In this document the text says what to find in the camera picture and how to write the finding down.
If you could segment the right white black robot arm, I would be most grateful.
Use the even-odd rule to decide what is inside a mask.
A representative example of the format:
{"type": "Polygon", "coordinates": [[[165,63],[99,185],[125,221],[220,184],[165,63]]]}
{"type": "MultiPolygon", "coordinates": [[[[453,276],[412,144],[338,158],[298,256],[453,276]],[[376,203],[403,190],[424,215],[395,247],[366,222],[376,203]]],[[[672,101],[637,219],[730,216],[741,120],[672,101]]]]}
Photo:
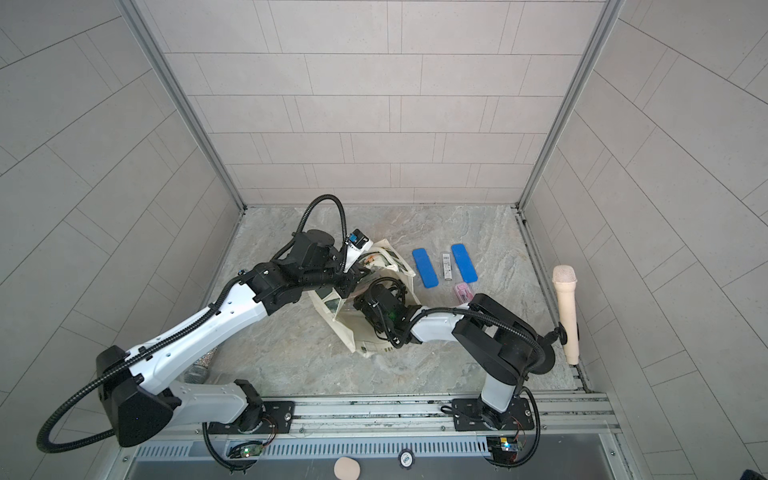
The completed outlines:
{"type": "Polygon", "coordinates": [[[458,431],[532,430],[533,401],[524,382],[549,372],[555,354],[548,339],[485,294],[465,305],[433,307],[406,303],[404,283],[393,277],[373,281],[353,302],[378,337],[399,349],[406,344],[456,341],[485,372],[476,400],[454,399],[441,410],[458,431]]]}

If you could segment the blue plastic case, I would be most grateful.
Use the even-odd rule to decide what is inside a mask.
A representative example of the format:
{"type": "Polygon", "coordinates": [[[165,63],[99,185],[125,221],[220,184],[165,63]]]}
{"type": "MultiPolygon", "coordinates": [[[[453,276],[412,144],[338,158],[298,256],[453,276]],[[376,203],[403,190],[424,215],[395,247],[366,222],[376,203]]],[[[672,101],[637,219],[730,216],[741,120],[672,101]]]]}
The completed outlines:
{"type": "Polygon", "coordinates": [[[451,246],[451,252],[463,281],[465,283],[477,282],[478,274],[465,245],[454,244],[451,246]]]}
{"type": "Polygon", "coordinates": [[[424,248],[417,248],[412,251],[412,256],[424,287],[430,289],[438,286],[438,276],[427,251],[424,248]]]}

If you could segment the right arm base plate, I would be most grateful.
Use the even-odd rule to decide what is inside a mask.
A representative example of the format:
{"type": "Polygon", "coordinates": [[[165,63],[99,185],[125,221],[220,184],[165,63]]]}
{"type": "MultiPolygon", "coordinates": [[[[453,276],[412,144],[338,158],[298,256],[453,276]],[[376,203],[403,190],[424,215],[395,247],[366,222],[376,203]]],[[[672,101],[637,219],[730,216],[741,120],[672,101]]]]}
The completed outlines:
{"type": "Polygon", "coordinates": [[[443,405],[441,411],[453,417],[455,430],[460,432],[535,429],[533,408],[524,397],[513,398],[503,413],[486,405],[480,398],[455,398],[450,405],[443,405]]]}

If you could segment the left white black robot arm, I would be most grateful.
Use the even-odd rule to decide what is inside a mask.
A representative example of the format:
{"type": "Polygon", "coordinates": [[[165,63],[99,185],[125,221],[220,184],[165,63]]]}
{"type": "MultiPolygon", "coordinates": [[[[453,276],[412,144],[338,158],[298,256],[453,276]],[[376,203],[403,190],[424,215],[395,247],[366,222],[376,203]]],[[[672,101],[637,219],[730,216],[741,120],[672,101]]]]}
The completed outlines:
{"type": "Polygon", "coordinates": [[[354,230],[344,246],[340,252],[320,230],[298,233],[285,258],[237,275],[208,309],[129,350],[113,345],[102,351],[97,374],[117,373],[99,387],[98,396],[118,444],[139,445],[177,424],[256,425],[259,398],[249,383],[197,388],[177,378],[205,353],[306,291],[331,287],[347,297],[362,277],[357,262],[373,243],[354,230]]]}

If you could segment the cream canvas tote bag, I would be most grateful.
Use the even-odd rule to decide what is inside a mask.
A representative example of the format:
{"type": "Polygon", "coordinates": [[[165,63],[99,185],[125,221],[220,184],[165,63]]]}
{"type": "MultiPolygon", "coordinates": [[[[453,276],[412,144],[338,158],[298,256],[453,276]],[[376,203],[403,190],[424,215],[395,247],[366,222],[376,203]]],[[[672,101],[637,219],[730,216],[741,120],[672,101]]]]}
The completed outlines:
{"type": "Polygon", "coordinates": [[[364,357],[393,351],[420,304],[416,272],[386,239],[374,243],[357,263],[362,278],[348,297],[332,287],[308,293],[316,311],[343,344],[364,357]]]}

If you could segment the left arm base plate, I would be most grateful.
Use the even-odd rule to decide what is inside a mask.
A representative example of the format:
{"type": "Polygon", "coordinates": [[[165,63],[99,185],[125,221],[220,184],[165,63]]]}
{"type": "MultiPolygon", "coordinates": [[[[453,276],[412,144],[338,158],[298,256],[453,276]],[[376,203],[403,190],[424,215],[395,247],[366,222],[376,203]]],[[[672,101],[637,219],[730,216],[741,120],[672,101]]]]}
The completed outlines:
{"type": "Polygon", "coordinates": [[[287,434],[295,406],[293,401],[262,401],[247,405],[232,423],[210,422],[207,429],[214,435],[287,434]]]}

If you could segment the pink plastic case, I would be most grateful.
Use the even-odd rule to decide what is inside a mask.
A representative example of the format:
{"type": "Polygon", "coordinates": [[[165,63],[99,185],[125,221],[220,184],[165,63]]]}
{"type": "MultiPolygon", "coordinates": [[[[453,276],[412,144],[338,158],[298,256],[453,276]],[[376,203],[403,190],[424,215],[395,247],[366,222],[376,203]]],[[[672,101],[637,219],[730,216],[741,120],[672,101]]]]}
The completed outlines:
{"type": "Polygon", "coordinates": [[[467,283],[459,283],[454,286],[454,292],[460,304],[469,303],[474,298],[474,293],[467,283]]]}

